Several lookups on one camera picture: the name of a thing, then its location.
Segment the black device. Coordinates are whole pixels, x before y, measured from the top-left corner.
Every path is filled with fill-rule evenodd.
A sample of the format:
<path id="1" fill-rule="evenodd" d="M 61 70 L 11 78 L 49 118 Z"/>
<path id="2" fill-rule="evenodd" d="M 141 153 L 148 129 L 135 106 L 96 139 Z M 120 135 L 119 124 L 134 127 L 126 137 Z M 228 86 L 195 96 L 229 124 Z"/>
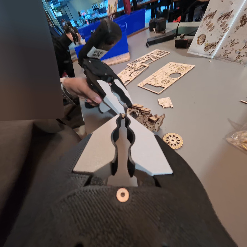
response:
<path id="1" fill-rule="evenodd" d="M 149 20 L 149 31 L 155 33 L 164 33 L 166 30 L 166 18 L 152 18 Z"/>

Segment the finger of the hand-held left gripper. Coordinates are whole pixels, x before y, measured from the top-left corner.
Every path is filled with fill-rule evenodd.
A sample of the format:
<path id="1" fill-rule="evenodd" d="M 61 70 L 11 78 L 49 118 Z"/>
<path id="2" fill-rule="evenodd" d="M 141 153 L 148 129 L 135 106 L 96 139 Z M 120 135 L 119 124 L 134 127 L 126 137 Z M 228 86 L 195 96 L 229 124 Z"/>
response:
<path id="1" fill-rule="evenodd" d="M 126 105 L 127 108 L 131 108 L 133 101 L 124 84 L 119 79 L 114 79 L 111 83 L 111 90 L 119 100 L 120 104 Z"/>
<path id="2" fill-rule="evenodd" d="M 102 80 L 97 80 L 98 84 L 101 86 L 106 96 L 104 96 L 103 101 L 99 105 L 99 110 L 105 113 L 112 109 L 117 114 L 124 114 L 124 102 L 120 99 L 120 96 L 113 92 L 111 86 Z"/>

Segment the clear plastic bag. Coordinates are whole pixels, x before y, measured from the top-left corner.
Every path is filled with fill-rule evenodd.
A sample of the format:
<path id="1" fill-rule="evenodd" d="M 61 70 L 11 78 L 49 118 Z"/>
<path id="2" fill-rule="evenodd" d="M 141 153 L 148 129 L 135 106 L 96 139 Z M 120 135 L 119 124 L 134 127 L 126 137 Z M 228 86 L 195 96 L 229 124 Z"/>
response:
<path id="1" fill-rule="evenodd" d="M 224 137 L 224 140 L 239 150 L 247 152 L 247 130 L 232 131 Z"/>

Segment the long wooden part sheet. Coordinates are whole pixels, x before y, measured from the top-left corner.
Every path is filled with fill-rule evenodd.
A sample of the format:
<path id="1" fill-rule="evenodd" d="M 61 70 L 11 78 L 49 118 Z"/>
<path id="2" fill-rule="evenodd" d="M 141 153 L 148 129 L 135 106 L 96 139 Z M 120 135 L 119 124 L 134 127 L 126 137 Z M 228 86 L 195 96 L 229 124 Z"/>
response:
<path id="1" fill-rule="evenodd" d="M 127 63 L 127 66 L 132 66 L 132 65 L 141 65 L 141 64 L 146 64 L 146 65 L 149 65 L 150 63 L 166 56 L 170 54 L 169 51 L 165 51 L 165 50 L 160 50 L 160 49 L 155 49 L 129 63 Z"/>

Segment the round wooden gear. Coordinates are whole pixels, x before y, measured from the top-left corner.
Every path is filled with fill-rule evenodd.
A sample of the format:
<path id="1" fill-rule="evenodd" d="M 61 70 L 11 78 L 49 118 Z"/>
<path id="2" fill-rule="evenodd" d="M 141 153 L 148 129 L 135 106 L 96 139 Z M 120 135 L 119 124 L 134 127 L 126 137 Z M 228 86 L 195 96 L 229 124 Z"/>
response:
<path id="1" fill-rule="evenodd" d="M 162 140 L 172 149 L 179 149 L 183 146 L 183 139 L 176 133 L 167 133 L 162 137 Z"/>

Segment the person's clothing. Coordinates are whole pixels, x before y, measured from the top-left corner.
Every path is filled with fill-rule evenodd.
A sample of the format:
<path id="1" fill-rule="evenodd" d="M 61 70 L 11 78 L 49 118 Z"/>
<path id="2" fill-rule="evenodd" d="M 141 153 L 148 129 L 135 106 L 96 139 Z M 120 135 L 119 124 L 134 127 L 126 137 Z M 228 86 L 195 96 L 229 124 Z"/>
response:
<path id="1" fill-rule="evenodd" d="M 36 169 L 57 161 L 80 141 L 75 130 L 59 119 L 1 121 L 1 246 L 13 228 Z"/>

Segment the small wooden part sheet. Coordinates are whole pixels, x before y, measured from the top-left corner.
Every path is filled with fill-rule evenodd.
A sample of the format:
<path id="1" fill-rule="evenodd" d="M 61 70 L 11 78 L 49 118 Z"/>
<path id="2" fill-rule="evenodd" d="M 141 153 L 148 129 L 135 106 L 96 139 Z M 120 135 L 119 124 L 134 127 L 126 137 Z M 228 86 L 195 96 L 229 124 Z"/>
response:
<path id="1" fill-rule="evenodd" d="M 171 102 L 170 97 L 160 98 L 160 99 L 158 99 L 158 103 L 160 106 L 162 106 L 163 109 L 173 108 L 173 104 Z"/>

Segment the grey desk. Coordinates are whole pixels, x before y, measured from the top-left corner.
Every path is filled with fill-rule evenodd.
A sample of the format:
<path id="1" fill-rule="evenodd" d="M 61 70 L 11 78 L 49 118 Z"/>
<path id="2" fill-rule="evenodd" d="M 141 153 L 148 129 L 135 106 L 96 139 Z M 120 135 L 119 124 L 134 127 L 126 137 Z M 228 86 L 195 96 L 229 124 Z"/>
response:
<path id="1" fill-rule="evenodd" d="M 176 49 L 174 40 L 146 47 L 154 36 L 148 29 L 128 37 L 133 61 L 155 49 L 170 54 L 151 63 L 127 85 L 134 103 L 165 113 L 158 132 L 173 132 L 183 138 L 177 153 L 201 180 L 213 207 L 238 246 L 246 246 L 246 152 L 224 140 L 246 123 L 246 67 L 188 54 Z M 195 67 L 160 95 L 138 87 L 138 83 L 168 62 L 192 64 Z M 170 97 L 173 108 L 159 105 L 158 99 Z"/>

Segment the wooden motorcycle model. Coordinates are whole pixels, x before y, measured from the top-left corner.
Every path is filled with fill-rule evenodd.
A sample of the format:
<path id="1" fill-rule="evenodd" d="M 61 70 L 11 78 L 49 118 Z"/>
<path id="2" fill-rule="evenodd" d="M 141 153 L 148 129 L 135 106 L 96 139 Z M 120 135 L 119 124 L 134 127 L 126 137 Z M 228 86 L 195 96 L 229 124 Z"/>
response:
<path id="1" fill-rule="evenodd" d="M 131 116 L 135 116 L 138 122 L 152 132 L 158 132 L 160 130 L 165 118 L 165 114 L 160 116 L 157 114 L 153 115 L 150 108 L 140 104 L 132 104 L 130 108 L 127 108 L 126 112 Z"/>

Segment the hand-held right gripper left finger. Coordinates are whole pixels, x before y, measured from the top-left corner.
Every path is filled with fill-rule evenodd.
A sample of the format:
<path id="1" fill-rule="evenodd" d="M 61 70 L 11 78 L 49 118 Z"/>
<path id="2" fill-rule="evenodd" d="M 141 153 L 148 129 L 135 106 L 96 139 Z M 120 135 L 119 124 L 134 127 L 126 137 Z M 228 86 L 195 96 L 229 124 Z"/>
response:
<path id="1" fill-rule="evenodd" d="M 116 115 L 92 132 L 73 172 L 80 175 L 99 177 L 113 186 L 122 186 L 121 151 L 116 144 L 119 139 L 122 114 Z"/>

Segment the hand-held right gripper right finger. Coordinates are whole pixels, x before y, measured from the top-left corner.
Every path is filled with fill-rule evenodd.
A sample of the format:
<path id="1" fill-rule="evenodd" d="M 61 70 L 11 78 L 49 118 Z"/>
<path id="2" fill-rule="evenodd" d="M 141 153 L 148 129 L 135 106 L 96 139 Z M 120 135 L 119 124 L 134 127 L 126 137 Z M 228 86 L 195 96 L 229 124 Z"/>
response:
<path id="1" fill-rule="evenodd" d="M 132 116 L 125 115 L 127 139 L 130 142 L 128 149 L 127 169 L 130 177 L 135 170 L 147 175 L 170 175 L 173 173 L 156 135 L 144 127 Z"/>

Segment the blue partition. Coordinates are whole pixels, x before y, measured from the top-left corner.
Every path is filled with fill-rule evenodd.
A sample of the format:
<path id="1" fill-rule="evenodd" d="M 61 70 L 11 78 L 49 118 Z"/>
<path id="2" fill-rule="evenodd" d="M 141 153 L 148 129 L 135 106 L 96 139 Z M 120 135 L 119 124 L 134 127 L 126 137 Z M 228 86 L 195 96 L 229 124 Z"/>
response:
<path id="1" fill-rule="evenodd" d="M 131 12 L 129 15 L 122 15 L 117 17 L 113 20 L 113 22 L 117 23 L 120 26 L 122 32 L 125 32 L 126 35 L 131 35 L 132 33 L 145 28 L 145 14 L 146 10 L 143 8 Z M 99 25 L 100 21 L 96 21 L 95 23 L 80 27 L 79 33 L 81 36 L 89 36 L 92 32 L 95 32 Z"/>

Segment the black box red label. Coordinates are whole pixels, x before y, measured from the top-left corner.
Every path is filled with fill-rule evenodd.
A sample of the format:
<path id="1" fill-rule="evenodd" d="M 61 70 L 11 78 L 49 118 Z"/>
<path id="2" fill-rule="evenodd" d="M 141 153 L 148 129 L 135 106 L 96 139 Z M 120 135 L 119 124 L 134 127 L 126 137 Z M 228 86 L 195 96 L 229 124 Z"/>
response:
<path id="1" fill-rule="evenodd" d="M 175 48 L 181 48 L 181 49 L 189 48 L 192 41 L 193 41 L 193 39 L 190 39 L 190 38 L 176 39 L 175 40 Z"/>

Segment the long black case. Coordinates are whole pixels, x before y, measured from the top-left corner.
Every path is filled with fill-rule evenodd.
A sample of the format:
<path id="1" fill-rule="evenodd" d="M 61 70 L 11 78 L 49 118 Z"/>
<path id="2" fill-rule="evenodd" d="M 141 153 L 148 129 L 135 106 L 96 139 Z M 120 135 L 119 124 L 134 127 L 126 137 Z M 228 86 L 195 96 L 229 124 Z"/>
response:
<path id="1" fill-rule="evenodd" d="M 150 45 L 155 45 L 169 40 L 173 40 L 174 37 L 175 37 L 175 33 L 173 33 L 172 31 L 155 37 L 150 37 L 147 39 L 146 47 L 149 48 Z"/>

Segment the printed instruction booklet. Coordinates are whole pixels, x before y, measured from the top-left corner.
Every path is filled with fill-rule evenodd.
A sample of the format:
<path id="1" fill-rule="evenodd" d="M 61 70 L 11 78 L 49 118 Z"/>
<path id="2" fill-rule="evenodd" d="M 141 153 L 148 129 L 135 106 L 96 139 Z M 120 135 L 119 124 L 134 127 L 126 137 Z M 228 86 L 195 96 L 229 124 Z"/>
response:
<path id="1" fill-rule="evenodd" d="M 188 53 L 246 65 L 247 1 L 209 1 Z"/>

